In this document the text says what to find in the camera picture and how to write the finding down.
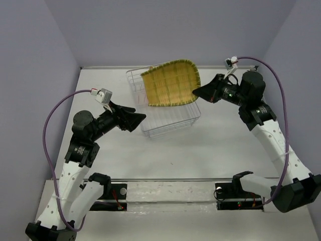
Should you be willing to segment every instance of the metal wire basket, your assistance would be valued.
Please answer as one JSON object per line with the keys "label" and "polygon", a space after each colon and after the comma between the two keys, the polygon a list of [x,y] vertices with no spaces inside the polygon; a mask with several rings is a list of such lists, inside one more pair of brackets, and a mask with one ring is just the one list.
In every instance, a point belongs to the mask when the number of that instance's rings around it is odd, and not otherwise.
{"label": "metal wire basket", "polygon": [[196,102],[181,106],[148,106],[145,85],[141,74],[158,65],[128,70],[126,72],[136,109],[147,115],[140,124],[141,130],[147,137],[157,137],[171,130],[193,125],[201,116]]}

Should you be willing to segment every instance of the robotic arm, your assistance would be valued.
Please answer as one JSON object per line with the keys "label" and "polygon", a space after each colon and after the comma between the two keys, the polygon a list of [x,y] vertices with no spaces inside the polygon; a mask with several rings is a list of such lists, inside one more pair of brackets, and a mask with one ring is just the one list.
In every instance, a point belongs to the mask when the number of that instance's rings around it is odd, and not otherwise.
{"label": "robotic arm", "polygon": [[32,241],[75,240],[90,207],[111,188],[109,176],[94,173],[79,194],[83,179],[99,151],[95,141],[114,127],[132,132],[146,118],[145,114],[134,113],[134,108],[114,104],[110,101],[112,93],[106,89],[92,89],[91,94],[96,95],[105,112],[98,118],[87,110],[75,114],[73,135],[59,176],[59,197],[54,192],[37,221],[28,224],[26,234]]}
{"label": "robotic arm", "polygon": [[[265,148],[278,174],[281,176],[285,164],[285,138],[272,109],[262,100],[265,82],[260,73],[247,71],[240,84],[233,84],[229,76],[236,69],[236,57],[226,60],[227,74],[217,74],[207,85],[193,91],[193,94],[210,102],[216,103],[223,99],[239,107],[239,116],[249,131]],[[314,202],[321,191],[321,175],[313,175],[289,147],[289,163],[282,187],[272,200],[281,212]],[[221,193],[251,192],[270,198],[277,182],[259,177],[246,171],[233,176],[232,183]]]}

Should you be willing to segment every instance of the gray wall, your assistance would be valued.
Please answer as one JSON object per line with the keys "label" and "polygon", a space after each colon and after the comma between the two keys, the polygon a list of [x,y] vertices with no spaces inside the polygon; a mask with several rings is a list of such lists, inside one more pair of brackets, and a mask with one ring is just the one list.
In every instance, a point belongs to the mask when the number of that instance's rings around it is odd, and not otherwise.
{"label": "gray wall", "polygon": [[[285,89],[290,144],[315,174],[321,173],[320,13],[321,1],[298,1],[264,57],[279,74]],[[279,88],[271,74],[262,71],[267,82],[266,100],[283,127]],[[321,239],[321,196],[309,209]]]}
{"label": "gray wall", "polygon": [[293,0],[45,0],[81,66],[263,57]]}
{"label": "gray wall", "polygon": [[[0,239],[20,241],[50,177],[42,150],[46,115],[74,91],[79,67],[43,0],[1,1],[0,32]],[[70,105],[50,122],[53,159]]]}

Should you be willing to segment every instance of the white connector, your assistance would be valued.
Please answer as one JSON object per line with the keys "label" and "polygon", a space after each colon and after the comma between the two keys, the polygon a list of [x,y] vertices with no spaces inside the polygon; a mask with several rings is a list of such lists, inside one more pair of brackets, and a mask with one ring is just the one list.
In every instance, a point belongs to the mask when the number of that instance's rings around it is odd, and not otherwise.
{"label": "white connector", "polygon": [[237,69],[236,63],[237,62],[238,62],[238,59],[236,56],[233,56],[232,58],[228,58],[224,61],[225,67],[227,69],[227,72],[224,75],[224,79],[236,71],[236,69]]}
{"label": "white connector", "polygon": [[101,103],[102,105],[108,105],[112,96],[112,92],[107,89],[101,89],[98,91],[96,96],[96,101]]}

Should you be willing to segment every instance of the yellow woven tray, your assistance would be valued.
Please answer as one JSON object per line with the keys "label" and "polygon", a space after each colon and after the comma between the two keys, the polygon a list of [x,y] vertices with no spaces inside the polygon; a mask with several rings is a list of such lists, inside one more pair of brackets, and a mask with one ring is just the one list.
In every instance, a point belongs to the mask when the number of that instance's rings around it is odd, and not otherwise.
{"label": "yellow woven tray", "polygon": [[171,61],[141,74],[149,106],[178,106],[194,102],[192,91],[201,87],[196,65],[185,59]]}

